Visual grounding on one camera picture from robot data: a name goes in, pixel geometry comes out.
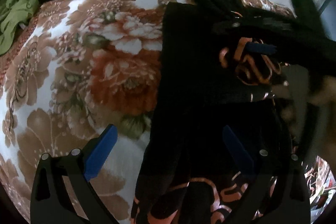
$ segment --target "floral pattern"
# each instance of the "floral pattern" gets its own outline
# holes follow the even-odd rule
[[[0,138],[5,143],[0,146],[0,181],[28,221],[41,155],[67,155],[113,123],[118,142],[91,183],[109,211],[121,223],[129,223],[148,142],[144,132],[150,130],[156,106],[162,18],[170,1],[193,3],[53,0],[42,5],[36,29],[0,87],[4,109]],[[243,2],[293,16],[269,0]],[[85,217],[65,182],[77,213]]]

